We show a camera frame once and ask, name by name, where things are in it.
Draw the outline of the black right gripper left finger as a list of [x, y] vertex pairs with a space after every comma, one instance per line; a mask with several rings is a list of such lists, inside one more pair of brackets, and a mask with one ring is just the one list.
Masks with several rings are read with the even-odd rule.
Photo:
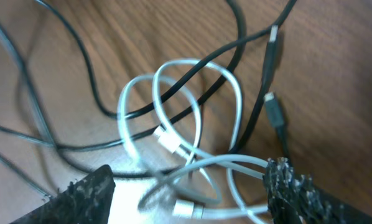
[[46, 204], [14, 220], [15, 224], [107, 224], [114, 194], [113, 172], [103, 165]]

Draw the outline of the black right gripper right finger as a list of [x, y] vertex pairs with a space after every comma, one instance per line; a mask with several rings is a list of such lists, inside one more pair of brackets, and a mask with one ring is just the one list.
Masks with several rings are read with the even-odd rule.
[[296, 174], [288, 159], [268, 160], [263, 177], [268, 209], [274, 223], [372, 223], [372, 217], [343, 203]]

